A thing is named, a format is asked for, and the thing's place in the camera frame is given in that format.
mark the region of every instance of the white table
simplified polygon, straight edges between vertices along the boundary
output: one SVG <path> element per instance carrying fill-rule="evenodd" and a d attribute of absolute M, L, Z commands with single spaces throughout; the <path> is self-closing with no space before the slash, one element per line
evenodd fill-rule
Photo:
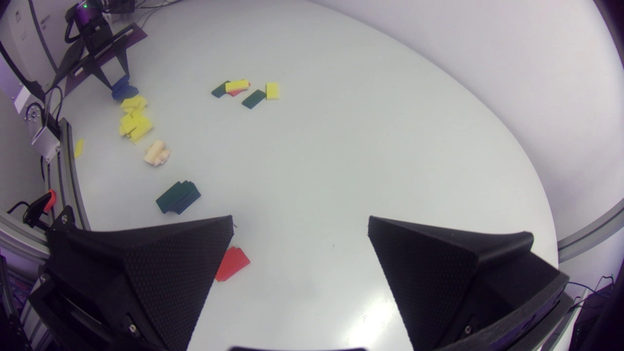
<path fill-rule="evenodd" d="M 93 230 L 233 215 L 232 244 L 251 264 L 213 284 L 189 350 L 411 350 L 367 237 L 369 215 L 529 230 L 533 251 L 557 266 L 548 202 L 518 142 L 468 90 L 390 37 L 293 1 L 185 1 L 145 30 L 128 57 L 154 130 L 137 146 L 119 137 L 119 106 L 94 77 L 63 115 L 74 141 L 85 139 L 76 167 Z M 251 89 L 211 96 L 226 79 L 249 79 Z M 279 101 L 240 104 L 271 81 Z M 142 158 L 156 139 L 172 156 L 153 168 Z M 163 215 L 154 200 L 178 180 L 202 197 Z"/>

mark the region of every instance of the stack of blocks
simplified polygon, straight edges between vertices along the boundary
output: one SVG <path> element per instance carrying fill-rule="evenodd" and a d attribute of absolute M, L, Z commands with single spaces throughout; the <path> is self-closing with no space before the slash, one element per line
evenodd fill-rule
<path fill-rule="evenodd" d="M 184 183 L 175 183 L 169 190 L 156 199 L 156 204 L 158 204 L 162 213 L 172 211 L 181 214 L 190 204 L 199 199 L 200 196 L 202 195 L 197 191 L 195 184 L 185 180 Z"/>
<path fill-rule="evenodd" d="M 121 103 L 121 108 L 126 115 L 120 120 L 119 135 L 127 136 L 134 144 L 138 143 L 154 127 L 152 122 L 143 116 L 146 105 L 145 98 L 139 95 Z"/>
<path fill-rule="evenodd" d="M 145 157 L 143 158 L 143 161 L 153 165 L 154 167 L 158 167 L 169 160 L 169 155 L 171 155 L 171 150 L 165 149 L 165 143 L 160 140 L 156 140 L 150 147 L 147 148 L 147 150 L 145 150 Z"/>
<path fill-rule="evenodd" d="M 215 88 L 212 91 L 212 95 L 219 98 L 225 94 L 229 94 L 231 96 L 236 96 L 241 91 L 247 90 L 251 86 L 251 83 L 246 79 L 242 79 L 240 81 L 225 81 L 223 84 Z M 252 92 L 245 100 L 243 100 L 242 104 L 252 109 L 254 108 L 260 101 L 267 100 L 278 100 L 280 98 L 280 90 L 278 84 L 275 82 L 266 83 L 266 92 L 257 89 L 255 92 Z"/>

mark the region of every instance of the pile of yellow blocks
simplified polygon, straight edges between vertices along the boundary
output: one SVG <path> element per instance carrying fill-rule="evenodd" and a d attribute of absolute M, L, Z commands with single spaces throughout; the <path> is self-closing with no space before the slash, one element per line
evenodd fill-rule
<path fill-rule="evenodd" d="M 143 116 L 146 105 L 147 101 L 140 95 L 126 99 L 121 103 L 121 108 L 126 115 L 120 120 L 119 135 L 127 136 L 134 144 L 138 143 L 154 127 L 152 122 Z"/>

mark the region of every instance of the yellow rectangular block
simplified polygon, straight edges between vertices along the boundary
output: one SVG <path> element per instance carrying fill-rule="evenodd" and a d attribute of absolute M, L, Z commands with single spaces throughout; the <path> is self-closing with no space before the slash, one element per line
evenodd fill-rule
<path fill-rule="evenodd" d="M 158 155 L 160 155 L 160 153 L 162 152 L 162 150 L 165 148 L 165 143 L 160 141 L 160 140 L 156 140 L 152 146 L 150 146 L 149 150 L 147 151 L 147 154 L 145 155 L 145 157 L 143 158 L 143 161 L 149 163 L 149 164 L 154 164 L 154 161 L 156 160 L 156 157 L 158 157 Z"/>
<path fill-rule="evenodd" d="M 152 123 L 147 118 L 145 122 L 141 123 L 138 127 L 136 127 L 132 132 L 130 132 L 130 140 L 136 144 L 141 140 L 141 138 L 153 128 Z"/>
<path fill-rule="evenodd" d="M 137 127 L 140 127 L 145 123 L 150 123 L 150 120 L 147 119 L 147 117 L 143 116 L 142 114 L 134 117 L 133 120 L 137 124 Z"/>
<path fill-rule="evenodd" d="M 122 128 L 124 128 L 124 131 L 127 133 L 132 132 L 132 130 L 134 130 L 137 127 L 137 121 L 132 118 L 132 115 L 127 114 L 124 117 L 121 117 L 121 120 L 119 120 L 121 122 L 121 126 Z"/>
<path fill-rule="evenodd" d="M 130 112 L 130 115 L 136 119 L 138 118 L 138 116 L 142 116 L 143 115 L 143 111 L 145 111 L 145 107 L 137 107 L 136 109 L 132 110 L 132 112 Z"/>
<path fill-rule="evenodd" d="M 76 142 L 76 147 L 74 148 L 74 158 L 77 159 L 82 155 L 82 148 L 84 147 L 84 139 L 80 139 Z"/>
<path fill-rule="evenodd" d="M 247 81 L 246 79 L 225 83 L 225 92 L 247 90 L 247 89 L 249 89 L 249 81 Z"/>
<path fill-rule="evenodd" d="M 145 107 L 147 105 L 147 100 L 145 100 L 144 97 L 142 97 L 141 95 L 137 95 L 135 97 L 131 97 L 130 99 L 126 99 L 121 103 L 121 108 L 122 109 L 136 109 L 136 108 L 142 108 Z"/>
<path fill-rule="evenodd" d="M 277 83 L 266 83 L 266 99 L 277 100 L 280 98 L 280 87 Z"/>

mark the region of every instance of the white wall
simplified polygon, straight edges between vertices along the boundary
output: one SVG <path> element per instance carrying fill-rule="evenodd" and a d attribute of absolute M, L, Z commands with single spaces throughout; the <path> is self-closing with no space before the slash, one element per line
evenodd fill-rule
<path fill-rule="evenodd" d="M 313 0 L 422 54 L 516 136 L 558 239 L 624 197 L 624 71 L 592 0 Z"/>

